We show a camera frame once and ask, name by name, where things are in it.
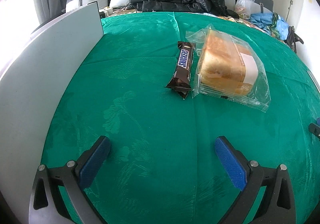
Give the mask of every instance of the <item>black jacket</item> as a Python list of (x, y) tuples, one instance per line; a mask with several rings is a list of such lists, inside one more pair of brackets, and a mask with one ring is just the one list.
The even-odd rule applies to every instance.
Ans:
[(142, 12), (174, 11), (192, 13), (210, 13), (214, 15), (239, 16), (227, 10), (224, 0), (130, 0), (132, 8)]

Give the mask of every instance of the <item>green cloth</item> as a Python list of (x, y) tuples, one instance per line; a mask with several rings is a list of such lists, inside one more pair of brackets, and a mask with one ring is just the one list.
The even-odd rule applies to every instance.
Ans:
[[(176, 66), (177, 41), (208, 24), (247, 41), (264, 63), (271, 95), (266, 113), (202, 94), (183, 100), (164, 88)], [(128, 14), (102, 19), (102, 25), (105, 35), (57, 107), (41, 163), (62, 166), (108, 136), (111, 155), (85, 191), (109, 224), (214, 224), (239, 193), (212, 147), (224, 135), (249, 160), (287, 165), (297, 223), (304, 222), (320, 195), (320, 142), (308, 132), (320, 116), (320, 95), (288, 46), (199, 14)]]

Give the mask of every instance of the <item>silver bolt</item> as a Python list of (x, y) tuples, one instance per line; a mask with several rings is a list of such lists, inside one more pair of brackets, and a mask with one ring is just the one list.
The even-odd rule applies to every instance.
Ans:
[(280, 165), (280, 169), (285, 171), (285, 170), (287, 170), (287, 166), (285, 164), (281, 164)]
[(69, 162), (67, 162), (67, 167), (73, 167), (73, 166), (75, 166), (75, 161), (73, 161), (73, 160), (71, 160), (71, 161), (69, 161)]
[(254, 160), (250, 161), (250, 164), (252, 167), (257, 167), (259, 165), (258, 162)]
[(42, 171), (42, 170), (44, 170), (44, 168), (45, 168), (44, 164), (41, 164), (41, 165), (39, 165), (38, 170)]

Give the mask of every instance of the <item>clear plastic packaging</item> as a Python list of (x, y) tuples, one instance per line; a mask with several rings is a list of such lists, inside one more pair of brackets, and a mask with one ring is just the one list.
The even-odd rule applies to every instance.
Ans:
[(208, 26), (186, 38), (202, 46), (193, 86), (199, 93), (225, 98), (267, 111), (270, 104), (264, 66), (250, 45), (235, 36)]
[(249, 19), (251, 16), (251, 5), (255, 0), (237, 0), (235, 12), (242, 19)]

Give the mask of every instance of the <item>brown candy wrapper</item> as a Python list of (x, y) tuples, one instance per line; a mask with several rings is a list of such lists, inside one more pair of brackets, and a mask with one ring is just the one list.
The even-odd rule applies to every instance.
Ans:
[(189, 81), (193, 60), (193, 51), (196, 48), (196, 44), (178, 41), (178, 48), (180, 50), (180, 55), (177, 61), (177, 66), (173, 77), (166, 88), (175, 90), (183, 99), (185, 99), (188, 95), (188, 92), (191, 90)]

